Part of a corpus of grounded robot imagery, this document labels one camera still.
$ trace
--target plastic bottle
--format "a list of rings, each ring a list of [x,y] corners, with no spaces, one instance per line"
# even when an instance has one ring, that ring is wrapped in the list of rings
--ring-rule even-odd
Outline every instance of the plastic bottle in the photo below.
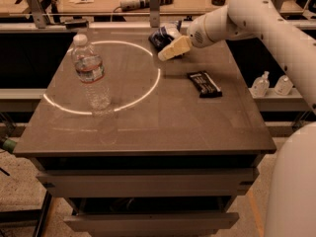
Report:
[[[94,115],[103,115],[111,103],[111,97],[104,80],[102,57],[94,52],[85,35],[76,35],[73,42],[75,47],[71,53],[72,62],[85,88],[87,100]]]
[[[268,79],[269,71],[265,71],[265,73],[261,76],[256,78],[251,87],[251,93],[254,97],[265,97],[266,93],[270,86],[270,81]]]
[[[292,89],[293,84],[287,77],[287,75],[282,75],[278,78],[275,86],[275,92],[279,95],[286,96]]]

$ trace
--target floor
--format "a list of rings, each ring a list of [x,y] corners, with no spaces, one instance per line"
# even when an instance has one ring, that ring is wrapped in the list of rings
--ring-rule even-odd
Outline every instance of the floor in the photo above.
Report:
[[[280,148],[286,137],[274,137],[276,147]],[[269,196],[269,186],[277,158],[267,155],[259,165],[260,176],[245,196],[237,197],[229,211],[238,212],[240,219],[229,230],[219,230],[212,237],[263,237],[265,215]],[[8,152],[0,153],[0,167],[10,176],[0,172],[0,211],[39,209],[45,189],[36,179],[37,169],[27,159],[16,158]],[[89,237],[88,233],[73,232],[63,217],[71,214],[71,207],[63,198],[53,198],[42,232],[43,237]],[[31,237],[35,225],[3,225],[0,222],[0,237]]]

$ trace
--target small white bottle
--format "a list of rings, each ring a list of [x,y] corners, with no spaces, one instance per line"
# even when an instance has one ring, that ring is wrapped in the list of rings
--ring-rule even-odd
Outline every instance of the small white bottle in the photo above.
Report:
[[[265,71],[265,73],[261,77],[256,78],[256,80],[253,83],[253,86],[251,87],[251,93],[254,97],[260,98],[266,96],[270,86],[270,81],[268,77],[269,71]]]
[[[109,87],[104,80],[103,60],[88,44],[85,35],[76,35],[73,42],[72,62],[85,88],[87,100],[94,115],[103,115],[111,102]]]
[[[287,77],[287,75],[282,75],[278,78],[275,86],[275,92],[279,95],[286,96],[292,89],[293,84]]]

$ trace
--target drawer front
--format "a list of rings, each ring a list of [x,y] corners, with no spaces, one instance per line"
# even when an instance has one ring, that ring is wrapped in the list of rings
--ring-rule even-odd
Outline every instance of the drawer front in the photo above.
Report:
[[[54,197],[126,198],[236,196],[242,184],[252,183],[256,169],[48,171],[39,181]]]
[[[194,212],[181,214],[77,215],[64,219],[76,232],[93,237],[208,235],[229,229],[238,213]]]

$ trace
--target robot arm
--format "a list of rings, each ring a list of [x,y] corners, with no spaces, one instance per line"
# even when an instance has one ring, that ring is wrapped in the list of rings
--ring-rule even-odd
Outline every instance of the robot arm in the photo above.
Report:
[[[284,20],[271,0],[230,0],[227,6],[196,18],[187,36],[159,53],[169,59],[220,40],[257,37],[316,113],[316,40]]]

